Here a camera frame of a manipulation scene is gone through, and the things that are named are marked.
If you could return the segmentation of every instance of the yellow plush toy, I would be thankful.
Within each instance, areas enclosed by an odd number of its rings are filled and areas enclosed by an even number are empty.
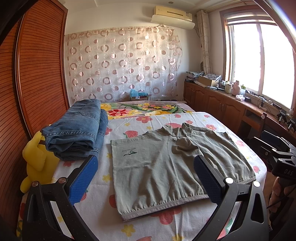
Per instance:
[[[23,193],[29,191],[33,181],[39,181],[41,184],[51,183],[52,176],[59,163],[59,158],[53,152],[46,150],[45,145],[39,144],[40,140],[45,141],[45,138],[39,131],[22,151],[22,156],[27,162],[28,174],[20,185],[20,190]]]

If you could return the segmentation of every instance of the tied curtain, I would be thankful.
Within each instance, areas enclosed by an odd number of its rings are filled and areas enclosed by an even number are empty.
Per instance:
[[[197,23],[200,32],[200,41],[202,44],[203,66],[205,74],[211,73],[210,62],[210,24],[206,12],[200,10],[197,12]]]
[[[153,97],[177,96],[182,48],[174,29],[98,29],[65,39],[66,81],[74,102],[128,100],[131,89]]]

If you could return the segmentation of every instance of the folded shirt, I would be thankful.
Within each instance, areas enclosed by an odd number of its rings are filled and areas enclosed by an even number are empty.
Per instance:
[[[141,136],[111,140],[116,206],[127,221],[208,198],[193,168],[203,155],[224,177],[249,183],[255,173],[226,132],[187,123],[164,126]]]
[[[108,116],[97,99],[75,102],[55,123],[42,129],[48,151],[61,160],[98,156],[103,144]]]

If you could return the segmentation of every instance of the colorful floral blanket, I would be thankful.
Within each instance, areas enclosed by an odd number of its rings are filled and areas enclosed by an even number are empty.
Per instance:
[[[171,125],[173,128],[181,127],[183,122],[206,127],[216,132],[227,132],[253,167],[256,179],[263,188],[267,171],[263,161],[237,135],[210,114],[204,112],[175,113],[110,120],[99,153],[99,169],[81,201],[75,204],[80,216],[99,240],[190,241],[210,218],[217,205],[211,203],[209,199],[186,203],[128,222],[121,220],[116,208],[110,141],[142,135],[147,131],[157,130],[163,125]],[[82,161],[60,161],[54,173],[53,182],[60,177],[68,177],[81,163]],[[24,196],[20,206],[17,228],[19,237],[22,232],[25,200]],[[54,202],[52,207],[62,231],[71,237],[71,233]],[[219,238],[229,232],[238,209],[239,203],[237,202]]]
[[[192,109],[188,105],[172,101],[102,103],[101,108],[107,111],[109,120],[145,115],[149,116],[192,112]]]

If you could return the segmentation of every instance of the ceiling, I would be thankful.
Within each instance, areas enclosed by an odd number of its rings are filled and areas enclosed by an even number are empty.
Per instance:
[[[240,2],[241,0],[59,0],[68,10],[69,13],[81,11],[88,8],[98,7],[103,4],[112,3],[151,3],[155,5],[164,5],[177,8],[190,13],[196,13],[198,10],[212,9],[231,2]]]

